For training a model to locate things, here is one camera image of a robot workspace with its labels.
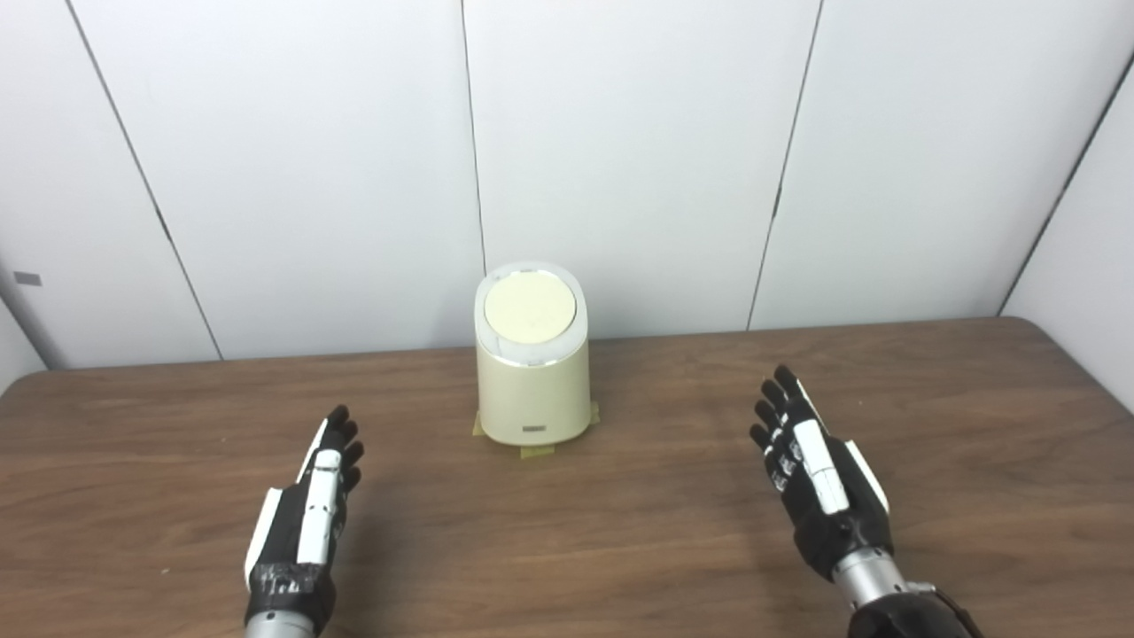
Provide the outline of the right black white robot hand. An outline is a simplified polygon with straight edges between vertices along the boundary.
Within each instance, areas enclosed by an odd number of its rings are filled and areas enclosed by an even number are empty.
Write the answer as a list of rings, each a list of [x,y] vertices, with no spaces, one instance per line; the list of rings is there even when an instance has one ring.
[[[889,502],[855,441],[827,428],[789,367],[777,366],[760,391],[750,439],[789,517],[803,561],[831,581],[838,563],[858,550],[892,554]]]

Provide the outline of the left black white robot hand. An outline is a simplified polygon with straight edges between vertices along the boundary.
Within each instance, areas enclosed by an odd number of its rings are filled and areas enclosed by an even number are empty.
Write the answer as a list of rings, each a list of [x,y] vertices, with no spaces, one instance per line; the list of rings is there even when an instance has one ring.
[[[246,637],[320,637],[335,612],[332,565],[359,484],[358,424],[338,405],[320,424],[294,484],[270,488],[245,556]]]

